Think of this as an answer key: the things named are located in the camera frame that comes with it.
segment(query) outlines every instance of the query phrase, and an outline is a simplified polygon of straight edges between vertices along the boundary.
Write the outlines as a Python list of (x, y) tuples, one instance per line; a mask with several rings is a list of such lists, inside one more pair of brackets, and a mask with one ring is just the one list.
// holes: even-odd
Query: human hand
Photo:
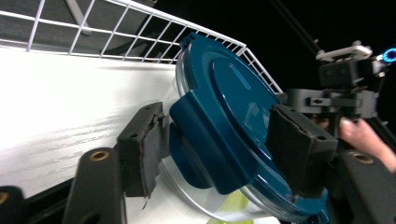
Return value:
[(357, 150), (364, 151), (379, 158), (385, 166), (396, 175), (396, 155), (379, 138), (372, 127), (364, 120), (353, 122), (341, 118), (339, 123), (340, 138)]

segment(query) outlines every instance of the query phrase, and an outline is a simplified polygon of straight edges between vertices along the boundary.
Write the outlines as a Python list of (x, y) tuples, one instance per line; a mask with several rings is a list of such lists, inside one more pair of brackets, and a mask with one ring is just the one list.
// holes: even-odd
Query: bolt hole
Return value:
[(84, 217), (81, 224), (96, 224), (99, 223), (101, 219), (100, 214), (92, 213)]
[(137, 133), (131, 133), (131, 134), (129, 135), (129, 138), (135, 138), (135, 137), (137, 137)]
[(355, 158), (355, 160), (357, 160), (361, 163), (371, 164), (374, 162), (373, 159), (371, 159), (370, 157), (367, 157), (360, 153), (353, 153), (352, 156), (353, 156), (353, 158)]
[(91, 154), (90, 160), (91, 161), (102, 161), (105, 158), (107, 158), (108, 155), (109, 155), (109, 153), (106, 151), (97, 151), (97, 152)]
[(4, 203), (8, 198), (7, 192), (0, 192), (0, 204)]

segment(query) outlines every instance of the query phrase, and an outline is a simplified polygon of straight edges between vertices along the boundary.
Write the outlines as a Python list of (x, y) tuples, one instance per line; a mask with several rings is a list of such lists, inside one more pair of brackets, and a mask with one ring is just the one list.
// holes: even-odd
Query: black metal bracket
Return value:
[(124, 196), (149, 198), (154, 191), (168, 134), (163, 104), (143, 106), (113, 148), (83, 154), (73, 179), (27, 199), (16, 186), (0, 187), (0, 223), (126, 223)]

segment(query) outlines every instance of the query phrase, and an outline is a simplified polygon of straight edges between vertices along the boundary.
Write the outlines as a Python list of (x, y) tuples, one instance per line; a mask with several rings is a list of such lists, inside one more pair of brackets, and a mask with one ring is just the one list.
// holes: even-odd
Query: wire rack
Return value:
[[(181, 52), (179, 41), (195, 32), (222, 43), (261, 75), (275, 94), (282, 92), (246, 44), (154, 9), (142, 1), (91, 0), (78, 1), (76, 5), (76, 0), (65, 0), (69, 5), (65, 2), (54, 5), (56, 1), (32, 0), (29, 10), (23, 10), (27, 6), (25, 1), (22, 2), (22, 7), (0, 4), (2, 48), (176, 64)], [(76, 6), (80, 15), (76, 15)]]

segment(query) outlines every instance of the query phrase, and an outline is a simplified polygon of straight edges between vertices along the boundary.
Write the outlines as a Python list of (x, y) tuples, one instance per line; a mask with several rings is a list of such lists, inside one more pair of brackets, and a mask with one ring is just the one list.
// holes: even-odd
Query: blue plastic lid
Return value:
[(257, 73), (219, 42), (191, 34), (181, 42), (170, 115), (170, 152), (187, 182), (221, 194), (249, 186), (297, 217), (322, 211), (317, 200), (290, 201), (291, 191), (265, 146), (269, 109), (280, 104)]

